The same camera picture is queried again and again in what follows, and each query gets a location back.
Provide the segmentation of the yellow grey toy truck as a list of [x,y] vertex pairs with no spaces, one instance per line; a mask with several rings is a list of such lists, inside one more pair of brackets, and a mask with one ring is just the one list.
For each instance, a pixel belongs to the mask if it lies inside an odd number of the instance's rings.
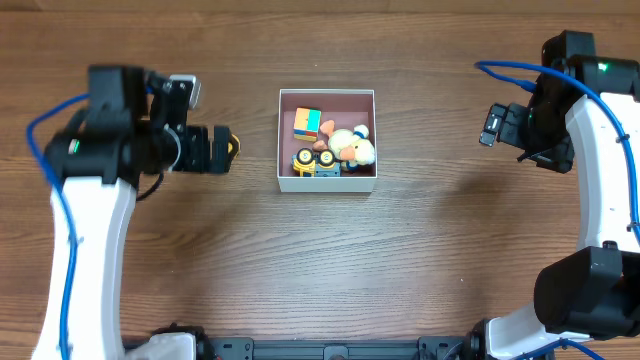
[[292,156],[294,172],[300,177],[340,177],[341,165],[330,150],[315,152],[302,148]]

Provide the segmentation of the multicoloured puzzle cube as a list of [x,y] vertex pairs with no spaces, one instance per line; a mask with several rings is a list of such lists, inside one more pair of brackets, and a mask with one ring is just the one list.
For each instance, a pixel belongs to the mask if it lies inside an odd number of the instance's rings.
[[295,111],[293,135],[296,139],[315,142],[318,139],[321,111],[297,108]]

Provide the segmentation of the yellow round gear toy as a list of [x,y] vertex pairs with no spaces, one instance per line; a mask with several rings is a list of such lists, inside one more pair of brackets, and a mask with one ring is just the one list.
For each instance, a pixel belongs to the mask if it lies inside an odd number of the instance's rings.
[[228,142],[228,156],[231,161],[233,161],[240,153],[240,140],[239,138],[231,133],[229,142]]

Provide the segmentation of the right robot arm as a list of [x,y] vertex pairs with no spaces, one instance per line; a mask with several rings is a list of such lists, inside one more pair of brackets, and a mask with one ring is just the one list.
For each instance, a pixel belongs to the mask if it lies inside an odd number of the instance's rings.
[[452,344],[451,359],[551,359],[639,333],[639,65],[600,57],[592,34],[567,30],[544,43],[534,71],[521,82],[529,103],[492,106],[479,141],[577,171],[576,250],[539,273],[530,304]]

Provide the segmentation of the white plush duck toy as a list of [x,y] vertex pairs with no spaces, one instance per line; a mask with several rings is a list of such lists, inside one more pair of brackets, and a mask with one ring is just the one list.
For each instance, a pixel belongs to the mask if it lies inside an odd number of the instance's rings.
[[369,128],[356,125],[352,130],[337,128],[334,120],[320,125],[319,131],[328,139],[316,141],[312,149],[315,151],[331,151],[341,162],[344,171],[354,172],[360,167],[373,165],[376,161],[376,150],[369,139]]

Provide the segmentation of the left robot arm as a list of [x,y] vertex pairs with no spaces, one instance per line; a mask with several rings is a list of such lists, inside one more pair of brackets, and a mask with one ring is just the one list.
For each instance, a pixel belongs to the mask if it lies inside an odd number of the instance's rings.
[[176,324],[126,349],[120,327],[124,245],[147,194],[144,175],[222,175],[240,150],[225,126],[191,126],[199,99],[193,75],[139,66],[93,65],[74,113],[45,147],[28,146],[51,188],[54,250],[36,359],[212,359],[205,331]]

